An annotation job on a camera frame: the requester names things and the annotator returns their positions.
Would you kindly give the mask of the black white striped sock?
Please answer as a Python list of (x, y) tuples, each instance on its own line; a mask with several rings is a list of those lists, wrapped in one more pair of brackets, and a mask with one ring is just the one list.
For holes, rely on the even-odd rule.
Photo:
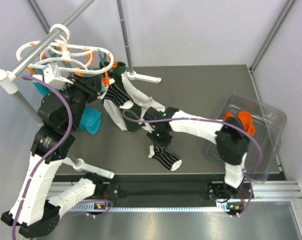
[(116, 81), (113, 81), (98, 99), (110, 100), (116, 107), (125, 110), (130, 109), (134, 105), (133, 99)]

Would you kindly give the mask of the white and green shirt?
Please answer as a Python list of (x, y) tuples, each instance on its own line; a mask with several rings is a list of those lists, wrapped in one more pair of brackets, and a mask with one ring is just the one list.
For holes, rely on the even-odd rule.
[[(133, 99), (134, 105), (127, 110), (134, 112), (141, 120), (144, 118), (144, 114), (150, 107), (156, 109), (157, 111), (165, 111), (165, 106), (155, 101), (153, 97), (147, 96), (134, 87), (124, 75), (125, 71), (125, 63), (118, 61), (113, 64), (113, 67), (110, 71), (106, 72), (106, 77), (109, 80), (109, 84), (111, 84), (113, 81), (117, 82)], [(152, 127), (148, 123), (136, 123), (125, 119), (122, 115), (125, 109), (116, 107), (110, 100), (102, 100), (102, 105), (112, 121), (115, 123), (115, 125), (117, 125), (117, 127), (119, 127), (120, 130), (128, 132), (133, 132), (138, 129), (144, 129), (148, 132), (152, 131)]]

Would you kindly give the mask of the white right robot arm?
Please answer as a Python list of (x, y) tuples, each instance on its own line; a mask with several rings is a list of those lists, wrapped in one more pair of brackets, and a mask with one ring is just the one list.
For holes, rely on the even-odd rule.
[(225, 166), (224, 192), (230, 198), (242, 193), (242, 170), (246, 159), (249, 139), (240, 120), (230, 116), (225, 120), (212, 120), (187, 114), (177, 108), (165, 111), (148, 108), (143, 119), (152, 129), (147, 136), (153, 141), (149, 157), (158, 160), (165, 168), (175, 171), (182, 160), (166, 148), (172, 141), (171, 132), (187, 133), (208, 140), (216, 145), (218, 155)]

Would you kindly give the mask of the white clip hanger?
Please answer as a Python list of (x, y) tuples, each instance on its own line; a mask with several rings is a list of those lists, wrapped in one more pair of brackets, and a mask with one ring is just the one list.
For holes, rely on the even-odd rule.
[(103, 75), (102, 86), (108, 87), (106, 72), (116, 63), (113, 54), (101, 47), (70, 44), (70, 31), (62, 24), (53, 25), (50, 32), (53, 30), (61, 30), (62, 33), (39, 53), (39, 61), (27, 65), (31, 75), (39, 76), (35, 70), (41, 70), (43, 74), (45, 65), (54, 62), (61, 73), (75, 73), (81, 77)]

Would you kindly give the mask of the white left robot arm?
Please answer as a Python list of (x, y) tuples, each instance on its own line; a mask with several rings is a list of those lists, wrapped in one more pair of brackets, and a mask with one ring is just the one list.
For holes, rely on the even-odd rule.
[(12, 228), (12, 239), (20, 234), (29, 239), (51, 233), (58, 222), (75, 205), (103, 195), (99, 171), (88, 170), (77, 183), (62, 193), (48, 197), (56, 172), (68, 159), (68, 152), (81, 122), (86, 104), (96, 99), (95, 77), (70, 76), (61, 87), (48, 83), (43, 76), (24, 75), (24, 80), (49, 89), (38, 110), (44, 124), (31, 146), (29, 168), (14, 206), (1, 216)]

